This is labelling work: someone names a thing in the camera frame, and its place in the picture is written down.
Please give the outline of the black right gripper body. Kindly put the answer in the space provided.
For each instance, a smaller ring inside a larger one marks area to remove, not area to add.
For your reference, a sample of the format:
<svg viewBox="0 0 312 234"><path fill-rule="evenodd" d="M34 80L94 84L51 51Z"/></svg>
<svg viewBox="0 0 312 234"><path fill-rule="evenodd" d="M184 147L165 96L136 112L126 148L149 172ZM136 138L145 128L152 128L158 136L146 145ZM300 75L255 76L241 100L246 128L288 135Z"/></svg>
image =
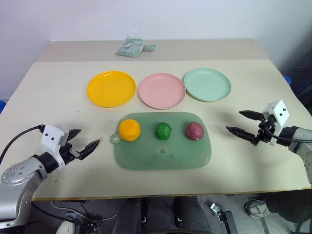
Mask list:
<svg viewBox="0 0 312 234"><path fill-rule="evenodd" d="M265 118L262 113L257 113L255 115L255 119L259 120L260 123L258 125L258 134L253 140L253 145L256 146L260 141L265 143L270 142L272 138L271 135L273 135L275 131L275 117L270 115L268 118Z"/></svg>

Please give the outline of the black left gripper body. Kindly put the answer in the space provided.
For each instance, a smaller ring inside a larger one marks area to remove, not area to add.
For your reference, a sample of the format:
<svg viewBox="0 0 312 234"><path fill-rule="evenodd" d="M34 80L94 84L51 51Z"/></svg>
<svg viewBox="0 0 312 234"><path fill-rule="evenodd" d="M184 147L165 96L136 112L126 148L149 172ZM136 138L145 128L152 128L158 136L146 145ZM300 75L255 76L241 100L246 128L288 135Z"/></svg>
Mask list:
<svg viewBox="0 0 312 234"><path fill-rule="evenodd" d="M64 146L61 146L59 149L59 153L61 158L64 161L64 165L67 165L71 161L75 159L80 159L81 154L72 149L72 144L66 143Z"/></svg>

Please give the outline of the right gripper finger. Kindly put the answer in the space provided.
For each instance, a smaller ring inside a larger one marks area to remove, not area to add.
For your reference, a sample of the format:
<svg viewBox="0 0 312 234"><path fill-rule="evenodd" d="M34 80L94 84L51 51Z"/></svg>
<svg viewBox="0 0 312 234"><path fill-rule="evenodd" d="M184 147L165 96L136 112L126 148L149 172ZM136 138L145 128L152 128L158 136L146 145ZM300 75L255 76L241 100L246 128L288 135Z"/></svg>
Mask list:
<svg viewBox="0 0 312 234"><path fill-rule="evenodd" d="M227 126L226 129L233 135L241 139L244 139L253 145L257 145L256 136L254 134L248 133L245 130L238 128L238 127Z"/></svg>
<svg viewBox="0 0 312 234"><path fill-rule="evenodd" d="M255 112L255 111L250 111L250 110L244 110L244 111L239 111L241 115L243 115L246 118L252 119L252 120L257 120L257 121L264 121L265 117L262 113Z"/></svg>

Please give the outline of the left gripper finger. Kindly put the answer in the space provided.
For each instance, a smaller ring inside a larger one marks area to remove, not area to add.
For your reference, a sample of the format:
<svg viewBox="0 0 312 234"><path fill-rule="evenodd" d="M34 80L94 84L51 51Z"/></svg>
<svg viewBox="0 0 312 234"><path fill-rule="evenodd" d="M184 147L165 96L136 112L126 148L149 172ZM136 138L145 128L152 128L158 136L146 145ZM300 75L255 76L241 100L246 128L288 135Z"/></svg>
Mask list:
<svg viewBox="0 0 312 234"><path fill-rule="evenodd" d="M69 130L69 132L68 132L68 141L70 141L73 138L75 138L80 133L80 131L81 131L81 129Z"/></svg>
<svg viewBox="0 0 312 234"><path fill-rule="evenodd" d="M90 155L99 145L100 140L95 140L89 143L85 148L79 152L79 160L84 160L88 155Z"/></svg>

